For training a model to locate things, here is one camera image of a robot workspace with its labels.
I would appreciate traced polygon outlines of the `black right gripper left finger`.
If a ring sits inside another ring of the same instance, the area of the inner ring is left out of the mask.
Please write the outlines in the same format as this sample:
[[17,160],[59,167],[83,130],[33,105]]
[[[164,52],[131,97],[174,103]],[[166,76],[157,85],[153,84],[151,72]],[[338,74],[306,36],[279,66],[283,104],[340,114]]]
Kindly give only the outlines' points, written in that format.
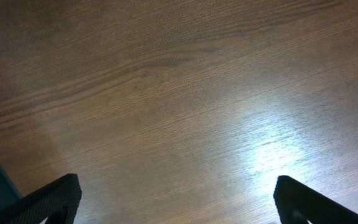
[[0,224],[73,224],[82,191],[78,176],[66,174],[0,210]]

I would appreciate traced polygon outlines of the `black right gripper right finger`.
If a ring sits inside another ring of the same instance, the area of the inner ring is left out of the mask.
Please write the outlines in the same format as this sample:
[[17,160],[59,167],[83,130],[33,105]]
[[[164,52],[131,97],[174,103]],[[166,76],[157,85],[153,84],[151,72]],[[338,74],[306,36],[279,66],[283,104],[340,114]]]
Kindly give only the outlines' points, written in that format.
[[273,198],[282,224],[358,224],[358,214],[287,175],[280,175]]

